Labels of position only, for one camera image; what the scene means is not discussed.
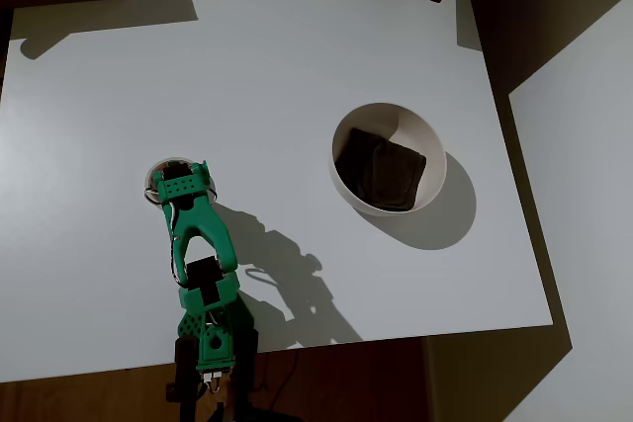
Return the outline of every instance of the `white table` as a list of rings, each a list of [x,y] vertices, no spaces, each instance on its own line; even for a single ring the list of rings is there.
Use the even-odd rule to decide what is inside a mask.
[[[169,156],[210,164],[260,351],[551,324],[455,0],[193,3],[198,21],[73,34],[36,60],[11,42],[0,380],[172,361],[183,310],[162,213],[142,197]],[[54,9],[69,7],[16,25]],[[418,233],[363,219],[328,175],[338,122],[381,101],[420,114],[451,155]],[[403,225],[401,240],[379,228]]]

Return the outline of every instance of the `dark cloth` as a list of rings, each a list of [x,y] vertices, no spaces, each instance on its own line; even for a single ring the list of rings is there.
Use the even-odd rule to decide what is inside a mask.
[[[345,186],[366,204],[385,211],[408,211],[415,204],[426,157],[353,128],[335,166]]]

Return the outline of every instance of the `cable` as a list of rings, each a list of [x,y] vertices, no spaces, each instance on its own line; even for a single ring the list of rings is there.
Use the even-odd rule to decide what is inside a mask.
[[[252,393],[259,392],[264,387],[266,387],[266,390],[268,390],[268,384],[266,383],[266,375],[268,374],[268,360],[270,360],[270,353],[266,353],[266,362],[264,363],[264,374],[261,377],[261,384],[258,388],[254,387]]]
[[[284,387],[286,386],[290,378],[295,374],[295,371],[297,370],[298,361],[299,361],[299,351],[295,350],[295,363],[293,365],[293,370],[290,371],[290,373],[286,376],[282,384],[279,386],[279,389],[277,389],[277,393],[275,394],[275,397],[273,397],[273,401],[270,403],[270,409],[268,410],[272,411],[275,408],[275,403],[277,402],[279,395],[281,394],[282,390],[284,390]]]
[[[173,204],[173,202],[169,202],[169,205],[171,205],[171,219],[169,221],[169,231],[170,231],[170,234],[171,234],[171,275],[173,276],[174,281],[176,281],[176,284],[178,284],[183,289],[187,289],[187,286],[183,285],[180,282],[180,278],[178,277],[178,273],[176,272],[176,269],[174,268],[174,241],[176,241],[176,239],[180,239],[180,236],[174,235],[175,227],[176,227],[176,221],[178,221],[178,209]]]

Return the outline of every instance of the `electrical wire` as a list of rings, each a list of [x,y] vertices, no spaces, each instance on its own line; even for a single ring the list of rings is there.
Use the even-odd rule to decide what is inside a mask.
[[[171,219],[169,221],[169,233],[171,234],[171,275],[173,276],[174,281],[176,281],[176,284],[178,284],[183,289],[187,289],[187,286],[180,282],[180,278],[178,277],[178,273],[176,272],[174,266],[174,242],[177,239],[180,239],[180,236],[174,235],[176,222],[178,221],[178,209],[173,204],[173,202],[169,202],[169,205],[171,205]]]
[[[288,373],[288,375],[286,376],[282,384],[279,386],[279,389],[277,389],[277,393],[273,397],[273,401],[270,403],[270,409],[268,410],[272,411],[275,408],[275,404],[277,403],[277,399],[279,398],[282,390],[284,390],[284,387],[286,387],[286,384],[288,383],[290,378],[295,374],[295,371],[297,370],[298,361],[299,361],[299,351],[295,350],[295,363],[293,364],[293,369]]]

